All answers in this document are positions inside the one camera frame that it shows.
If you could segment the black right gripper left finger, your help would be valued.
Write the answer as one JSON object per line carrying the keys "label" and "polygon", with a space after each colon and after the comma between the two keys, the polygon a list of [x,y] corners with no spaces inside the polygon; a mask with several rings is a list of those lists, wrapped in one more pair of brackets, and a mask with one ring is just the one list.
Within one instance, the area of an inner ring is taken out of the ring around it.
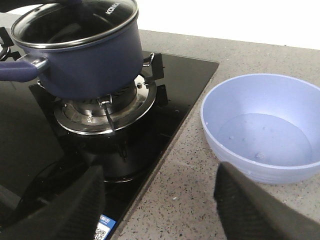
{"label": "black right gripper left finger", "polygon": [[48,205],[6,228],[2,240],[92,240],[105,208],[103,169],[90,167]]}

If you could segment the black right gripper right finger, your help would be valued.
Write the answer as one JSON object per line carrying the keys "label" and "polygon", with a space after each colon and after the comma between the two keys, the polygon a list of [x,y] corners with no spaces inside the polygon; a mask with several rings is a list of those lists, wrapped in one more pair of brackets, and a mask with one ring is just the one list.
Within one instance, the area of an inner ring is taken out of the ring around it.
{"label": "black right gripper right finger", "polygon": [[268,194],[229,162],[217,168],[213,197],[228,240],[318,240],[320,225]]}

